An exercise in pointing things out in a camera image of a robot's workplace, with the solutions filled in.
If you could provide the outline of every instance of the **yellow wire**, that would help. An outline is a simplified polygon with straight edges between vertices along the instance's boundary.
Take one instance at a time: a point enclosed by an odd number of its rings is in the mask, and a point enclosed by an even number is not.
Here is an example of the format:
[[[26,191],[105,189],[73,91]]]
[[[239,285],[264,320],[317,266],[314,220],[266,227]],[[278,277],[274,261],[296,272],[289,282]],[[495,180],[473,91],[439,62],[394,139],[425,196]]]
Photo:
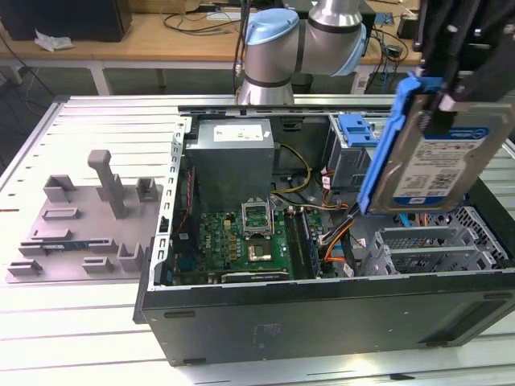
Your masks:
[[[345,228],[341,230],[341,232],[338,234],[338,236],[329,244],[329,248],[325,253],[325,256],[323,257],[324,261],[328,261],[331,258],[331,251],[335,247],[335,244],[338,242],[338,240],[346,233],[346,231],[351,227],[352,223],[354,223],[354,220],[351,221]]]
[[[293,154],[295,154],[297,157],[299,157],[299,159],[303,162],[304,166],[306,167],[306,171],[307,171],[307,177],[306,179],[304,180],[303,183],[301,183],[300,185],[298,185],[297,187],[290,187],[288,189],[277,189],[275,191],[272,191],[272,193],[293,193],[294,191],[299,191],[301,189],[303,189],[304,187],[307,186],[307,184],[309,183],[310,179],[311,179],[311,168],[309,167],[309,165],[307,164],[306,160],[303,158],[302,155],[300,155],[300,153],[295,150],[293,147],[289,146],[289,145],[286,145],[284,143],[279,143],[279,146],[281,147],[286,147],[287,149],[289,149]]]

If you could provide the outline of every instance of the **white table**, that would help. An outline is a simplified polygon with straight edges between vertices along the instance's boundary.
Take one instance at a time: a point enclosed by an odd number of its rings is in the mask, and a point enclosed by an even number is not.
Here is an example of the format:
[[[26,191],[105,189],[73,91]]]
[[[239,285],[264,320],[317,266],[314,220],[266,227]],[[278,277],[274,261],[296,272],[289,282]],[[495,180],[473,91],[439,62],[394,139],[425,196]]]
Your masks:
[[[231,101],[229,96],[112,96],[53,104],[0,178],[0,276],[18,256],[18,242],[45,200],[41,186],[50,173],[97,185],[84,156],[95,147],[111,150],[113,172],[122,181],[153,176],[159,182],[171,143],[166,122],[177,114],[178,103],[207,99],[214,105]],[[296,100],[361,103],[351,96]],[[373,103],[391,100],[378,96]],[[512,170],[511,154],[501,150],[485,173]],[[515,186],[515,177],[491,176],[487,185],[496,189]],[[403,386],[515,381],[515,314],[457,348],[171,368],[150,328],[131,320],[137,288],[135,282],[0,286],[0,384],[374,384],[394,373],[416,377]]]

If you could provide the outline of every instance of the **motherboard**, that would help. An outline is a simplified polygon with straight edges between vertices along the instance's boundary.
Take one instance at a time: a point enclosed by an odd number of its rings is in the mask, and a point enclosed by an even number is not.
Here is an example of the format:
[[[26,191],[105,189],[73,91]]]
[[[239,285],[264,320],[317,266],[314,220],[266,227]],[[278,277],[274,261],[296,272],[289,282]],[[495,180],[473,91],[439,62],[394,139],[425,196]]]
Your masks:
[[[294,220],[299,215],[305,224]],[[296,221],[304,238],[297,236]],[[315,278],[320,274],[315,245],[322,232],[317,211],[300,214],[251,203],[241,211],[205,212],[198,253],[178,256],[174,278],[181,284]]]

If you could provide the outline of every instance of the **green circuit board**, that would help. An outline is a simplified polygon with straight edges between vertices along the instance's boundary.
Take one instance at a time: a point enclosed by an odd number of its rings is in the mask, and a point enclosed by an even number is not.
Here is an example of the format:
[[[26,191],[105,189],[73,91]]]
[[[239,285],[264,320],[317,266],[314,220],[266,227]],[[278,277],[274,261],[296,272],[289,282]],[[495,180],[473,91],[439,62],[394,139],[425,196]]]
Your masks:
[[[308,216],[308,221],[311,234],[317,237],[322,232],[320,216],[312,212]],[[266,225],[266,217],[262,213],[247,211],[247,226],[263,225]],[[246,240],[241,211],[203,213],[200,221],[200,256],[196,270],[200,272],[282,271],[288,272],[290,279],[294,279],[282,211],[274,212],[273,229],[274,233],[268,240]],[[270,246],[270,259],[266,251],[268,246]],[[250,253],[261,256],[254,257],[253,260],[249,257]]]
[[[268,261],[249,261],[249,245],[243,235],[241,212],[204,213],[200,223],[200,251],[197,261],[199,271],[252,271],[276,270],[291,272],[290,254],[286,245],[286,235],[282,213],[277,213],[274,221],[275,233],[267,243],[271,247],[271,259]],[[230,227],[224,222],[231,221]],[[262,226],[262,221],[249,219],[247,224]]]

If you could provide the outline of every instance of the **hard drive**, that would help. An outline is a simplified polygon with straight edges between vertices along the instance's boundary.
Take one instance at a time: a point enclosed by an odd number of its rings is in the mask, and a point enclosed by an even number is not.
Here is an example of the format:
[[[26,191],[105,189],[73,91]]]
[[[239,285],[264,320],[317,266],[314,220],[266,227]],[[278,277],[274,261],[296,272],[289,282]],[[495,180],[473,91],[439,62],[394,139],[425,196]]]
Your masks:
[[[420,120],[427,98],[415,96],[406,119],[393,108],[381,138],[385,143],[361,187],[362,213],[451,211],[515,124],[513,105],[468,103],[447,133],[424,135]]]

